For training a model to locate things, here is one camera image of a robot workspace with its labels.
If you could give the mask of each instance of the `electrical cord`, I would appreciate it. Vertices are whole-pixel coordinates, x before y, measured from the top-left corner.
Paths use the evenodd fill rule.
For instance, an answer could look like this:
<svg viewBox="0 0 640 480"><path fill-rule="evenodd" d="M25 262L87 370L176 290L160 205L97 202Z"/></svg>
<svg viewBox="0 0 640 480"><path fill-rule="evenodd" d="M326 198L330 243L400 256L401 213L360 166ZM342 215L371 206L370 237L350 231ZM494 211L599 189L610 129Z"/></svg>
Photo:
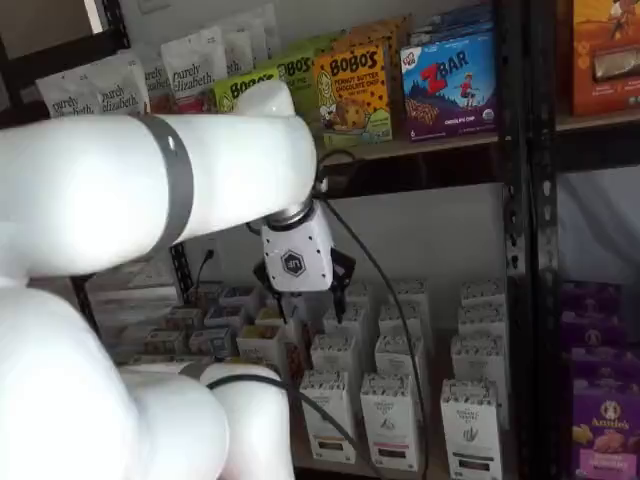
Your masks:
<svg viewBox="0 0 640 480"><path fill-rule="evenodd" d="M358 454L358 456L366 461L371 471L378 478L380 478L381 480L387 480L387 477L385 477L380 471L380 469L376 466L376 464L373 463L373 461L368 455L368 452L362 448L362 446L349 434L349 432L347 432L347 430L342 425L340 425L340 423L335 418L329 415L324 408L322 408L314 400L309 398L304 393L300 392L298 389L296 389L292 385L289 385L283 382L282 380L275 380L271 377L263 377L262 375L241 374L241 375L229 375L228 377L222 377L222 378L219 378L218 380L214 380L213 382L207 385L207 388L213 391L216 388L220 388L224 385L228 385L230 383L236 383L236 382L264 383L264 384L279 388L281 390L284 390L289 395L299 398L304 403L306 403L310 408L312 408L318 415L320 415L320 417L322 417L322 419L325 422L330 423L331 426L335 428L338 431L338 433L344 437L344 439L349 443L349 445L353 447L353 449Z"/></svg>
<svg viewBox="0 0 640 480"><path fill-rule="evenodd" d="M212 248L208 249L204 254L204 258L202 259L202 263L200 263L200 268L198 268L198 275L196 276L196 286L193 290L193 302L198 302L198 291L200 290L200 277L202 276L202 269L207 264L209 260L211 260L215 255L215 252Z"/></svg>
<svg viewBox="0 0 640 480"><path fill-rule="evenodd" d="M418 403L420 404L420 410L422 411L422 418L425 426L425 435L424 435L424 452L425 452L425 467L424 467L424 476L426 478L427 470L429 469L429 435L427 429L427 410L425 408L424 397L422 395L422 385L420 382L420 377L418 377L418 365L416 363L415 351L413 349L413 343L411 341L411 332L409 331L409 325L407 324L407 319L404 315L404 310L402 309L402 304L398 299L398 295L396 294L393 285L391 284L391 280L387 276L387 274L382 270L382 267L375 259L371 251L367 248L367 246L360 240L360 237L356 234L356 232L351 228L351 226L347 223L347 221L340 215L340 213L335 209L335 207L329 202L329 200L322 196L318 195L317 198L327 207L327 209L331 212L331 214L336 218L338 223L342 225L342 227L347 231L347 233L351 236L351 238L356 242L358 247L362 250L362 253L369 259L371 264L377 270L378 274L382 278L387 290L393 297L393 301L398 308L398 312L400 313L400 320L402 322L402 328L404 330L404 336L407 340L407 346L409 347L409 356L411 357L411 368L413 370L413 376L415 378L416 388L418 390Z"/></svg>

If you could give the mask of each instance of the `snack package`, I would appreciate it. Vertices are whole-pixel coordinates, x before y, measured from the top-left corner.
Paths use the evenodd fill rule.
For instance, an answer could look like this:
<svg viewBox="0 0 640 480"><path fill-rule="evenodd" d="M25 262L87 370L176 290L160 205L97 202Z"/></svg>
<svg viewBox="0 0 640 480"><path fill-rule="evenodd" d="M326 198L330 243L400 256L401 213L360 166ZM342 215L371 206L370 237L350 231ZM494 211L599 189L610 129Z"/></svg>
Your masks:
<svg viewBox="0 0 640 480"><path fill-rule="evenodd" d="M173 113L174 101L171 82L162 63L160 50L152 49L146 45L137 45L134 50L144 69L144 79L149 92L150 113Z"/></svg>
<svg viewBox="0 0 640 480"><path fill-rule="evenodd" d="M255 67L251 50L251 34L247 31L225 32L225 55L227 57L227 75L248 73Z"/></svg>
<svg viewBox="0 0 640 480"><path fill-rule="evenodd" d="M100 113L98 95L88 82L87 65L36 80L51 118Z"/></svg>
<svg viewBox="0 0 640 480"><path fill-rule="evenodd" d="M328 148L391 140L391 104L384 43L316 57L318 107Z"/></svg>
<svg viewBox="0 0 640 480"><path fill-rule="evenodd" d="M210 27L160 48L179 113L215 113L211 87L227 78L220 27Z"/></svg>
<svg viewBox="0 0 640 480"><path fill-rule="evenodd" d="M89 83L100 101L101 113L129 115L149 111L149 93L142 64L131 50L92 63Z"/></svg>
<svg viewBox="0 0 640 480"><path fill-rule="evenodd" d="M640 389L610 379L573 382L571 472L575 478L637 478Z"/></svg>
<svg viewBox="0 0 640 480"><path fill-rule="evenodd" d="M279 80L280 71L276 67L261 68L245 75L236 75L220 80L213 85L218 112L230 113L236 106L238 97L247 89L265 80Z"/></svg>
<svg viewBox="0 0 640 480"><path fill-rule="evenodd" d="M401 61L411 140L495 129L492 32L404 48Z"/></svg>

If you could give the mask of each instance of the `white tea box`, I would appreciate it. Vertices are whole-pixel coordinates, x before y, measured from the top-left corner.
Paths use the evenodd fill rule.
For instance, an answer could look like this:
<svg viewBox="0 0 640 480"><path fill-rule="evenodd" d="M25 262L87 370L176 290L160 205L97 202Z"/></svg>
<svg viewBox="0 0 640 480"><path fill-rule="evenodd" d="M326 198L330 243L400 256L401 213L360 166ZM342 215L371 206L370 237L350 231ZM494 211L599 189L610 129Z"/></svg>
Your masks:
<svg viewBox="0 0 640 480"><path fill-rule="evenodd" d="M400 280L393 282L393 288L400 302L413 303L418 306L422 324L421 332L425 341L424 345L427 353L433 355L434 339L431 330L431 310L429 307L429 291L427 287L426 280ZM393 301L393 295L389 293L387 297L390 304L395 303Z"/></svg>
<svg viewBox="0 0 640 480"><path fill-rule="evenodd" d="M440 407L449 477L502 480L495 390L483 382L445 380Z"/></svg>
<svg viewBox="0 0 640 480"><path fill-rule="evenodd" d="M311 360L305 349L304 337L307 327L292 313L286 315L286 321L280 315L278 309L265 307L260 310L256 317L256 325L280 327L284 334L285 347L287 351L287 363L289 374L293 382L299 385L305 370L311 369Z"/></svg>
<svg viewBox="0 0 640 480"><path fill-rule="evenodd" d="M507 388L511 391L508 328L507 313L504 304L486 302L470 307L460 307L458 309L458 332L460 335L488 334L502 337Z"/></svg>
<svg viewBox="0 0 640 480"><path fill-rule="evenodd" d="M424 408L429 415L430 402L429 399L429 375L427 374L427 366L425 363L423 342L421 338L413 340L413 353L415 354L416 366L418 367L418 379L422 387L422 398L424 399ZM382 335L376 344L376 367L378 373L383 375L409 375L413 378L413 365L409 355L409 346L404 336L389 337ZM417 395L417 385L414 383L416 390L416 417L422 422L422 411L420 409L420 401Z"/></svg>
<svg viewBox="0 0 640 480"><path fill-rule="evenodd" d="M347 372L352 408L356 413L360 408L360 384L362 367L355 337L340 334L317 335L311 345L311 362L319 372Z"/></svg>
<svg viewBox="0 0 640 480"><path fill-rule="evenodd" d="M285 334L280 327L247 325L237 341L240 358L249 363L265 365L280 375L284 382L291 383Z"/></svg>
<svg viewBox="0 0 640 480"><path fill-rule="evenodd" d="M244 307L215 305L209 309L203 323L207 328L228 327L235 335L239 335L248 322L249 314Z"/></svg>
<svg viewBox="0 0 640 480"><path fill-rule="evenodd" d="M502 338L480 334L457 335L451 341L451 359L456 380L495 383L500 425L509 429L509 396Z"/></svg>
<svg viewBox="0 0 640 480"><path fill-rule="evenodd" d="M213 355L217 358L232 357L236 353L233 332L226 327L198 330L189 339L189 350L194 355Z"/></svg>
<svg viewBox="0 0 640 480"><path fill-rule="evenodd" d="M409 333L411 338L423 338L422 321L420 320L420 309L418 304L411 301L400 301L404 317L407 320ZM402 317L395 303L384 305L380 309L380 319L378 320L380 335L389 337L404 336L404 328L402 326Z"/></svg>
<svg viewBox="0 0 640 480"><path fill-rule="evenodd" d="M164 320L168 330L186 330L193 332L202 328L203 312L199 308L178 306L173 307Z"/></svg>
<svg viewBox="0 0 640 480"><path fill-rule="evenodd" d="M255 318L264 306L265 293L262 287L226 287L220 292L218 301L223 307L244 307Z"/></svg>
<svg viewBox="0 0 640 480"><path fill-rule="evenodd" d="M355 422L349 396L347 372L305 372L300 392L320 405L352 436ZM356 453L346 439L320 415L303 403L311 453L314 458L331 462L355 463Z"/></svg>
<svg viewBox="0 0 640 480"><path fill-rule="evenodd" d="M360 362L365 372L374 372L373 350L377 338L377 329L367 328L367 306L358 303L347 304L342 323L333 308L324 316L324 331L328 334L349 335L356 338Z"/></svg>
<svg viewBox="0 0 640 480"><path fill-rule="evenodd" d="M417 472L419 437L413 382L407 375L368 373L360 399L373 462Z"/></svg>
<svg viewBox="0 0 640 480"><path fill-rule="evenodd" d="M493 278L462 284L460 289L460 304L463 307L470 307L487 302L506 305L504 279Z"/></svg>

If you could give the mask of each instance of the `shelf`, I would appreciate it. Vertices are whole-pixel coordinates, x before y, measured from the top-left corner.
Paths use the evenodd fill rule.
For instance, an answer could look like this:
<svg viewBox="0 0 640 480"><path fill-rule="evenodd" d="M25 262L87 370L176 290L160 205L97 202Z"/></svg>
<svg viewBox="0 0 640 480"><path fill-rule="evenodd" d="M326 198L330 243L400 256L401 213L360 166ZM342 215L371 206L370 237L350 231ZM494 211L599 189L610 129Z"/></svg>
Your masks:
<svg viewBox="0 0 640 480"><path fill-rule="evenodd" d="M422 142L411 142L410 140L399 139L392 140L390 142L348 147L346 148L346 150L349 150L358 159L374 160L379 158L400 157L405 155L428 153L438 150L465 148L473 145L497 143L497 141L498 135L496 133L478 133L474 135L426 140ZM319 144L317 148L318 156L322 156L329 151L329 149L327 149L322 144ZM339 165L350 162L351 159L349 157L342 155L339 157L336 156L335 159L332 158L327 160L325 165Z"/></svg>

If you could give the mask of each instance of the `cereal bag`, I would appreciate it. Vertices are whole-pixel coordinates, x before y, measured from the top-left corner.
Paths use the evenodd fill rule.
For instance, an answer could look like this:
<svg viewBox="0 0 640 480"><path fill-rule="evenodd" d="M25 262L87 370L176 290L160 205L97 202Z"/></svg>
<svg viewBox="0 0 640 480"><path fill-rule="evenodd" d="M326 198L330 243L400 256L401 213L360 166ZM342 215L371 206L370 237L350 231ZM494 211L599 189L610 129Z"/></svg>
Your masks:
<svg viewBox="0 0 640 480"><path fill-rule="evenodd" d="M211 87L227 77L220 27L211 27L160 48L179 113L215 112Z"/></svg>
<svg viewBox="0 0 640 480"><path fill-rule="evenodd" d="M131 50L92 63L87 76L98 95L101 113L128 115L149 111L144 70Z"/></svg>
<svg viewBox="0 0 640 480"><path fill-rule="evenodd" d="M36 80L51 118L100 113L100 101L87 79L87 66Z"/></svg>

